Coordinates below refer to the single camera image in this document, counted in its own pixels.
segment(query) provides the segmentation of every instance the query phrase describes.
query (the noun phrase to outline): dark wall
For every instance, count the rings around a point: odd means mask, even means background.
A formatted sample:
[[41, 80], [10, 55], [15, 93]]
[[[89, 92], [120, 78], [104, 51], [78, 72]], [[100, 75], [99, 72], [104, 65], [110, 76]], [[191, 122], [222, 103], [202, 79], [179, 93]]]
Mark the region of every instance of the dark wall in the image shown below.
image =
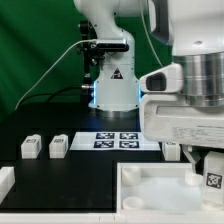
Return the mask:
[[[81, 39], [77, 24], [83, 19], [73, 0], [0, 1], [0, 120], [14, 110], [20, 97], [59, 56]], [[119, 18], [117, 23], [136, 39], [136, 76], [139, 78], [158, 69], [141, 19]], [[170, 49], [157, 41], [153, 43], [163, 64], [169, 64]], [[73, 50], [31, 95], [80, 85], [82, 76], [82, 57]], [[76, 94], [63, 100], [78, 101], [78, 92]], [[45, 99], [38, 97], [32, 101]]]

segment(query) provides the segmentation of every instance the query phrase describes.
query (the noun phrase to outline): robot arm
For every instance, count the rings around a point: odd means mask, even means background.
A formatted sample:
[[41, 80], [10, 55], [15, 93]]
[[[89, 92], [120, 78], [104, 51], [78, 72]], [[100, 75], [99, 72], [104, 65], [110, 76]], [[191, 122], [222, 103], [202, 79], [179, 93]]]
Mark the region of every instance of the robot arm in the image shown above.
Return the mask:
[[[143, 0], [147, 12], [147, 0]], [[115, 23], [115, 16], [140, 15], [136, 0], [74, 0], [77, 9], [94, 27], [96, 47], [116, 46], [126, 43], [127, 52], [111, 53], [106, 49], [105, 59], [100, 62], [100, 75], [94, 83], [94, 100], [90, 109], [106, 117], [129, 117], [136, 114], [139, 105], [139, 83], [134, 73], [135, 41], [132, 35]]]
[[[163, 24], [161, 2], [151, 1], [152, 34], [173, 45], [173, 63], [140, 80], [142, 131], [156, 141], [224, 148], [224, 1], [163, 0]], [[163, 89], [150, 89], [161, 77]]]

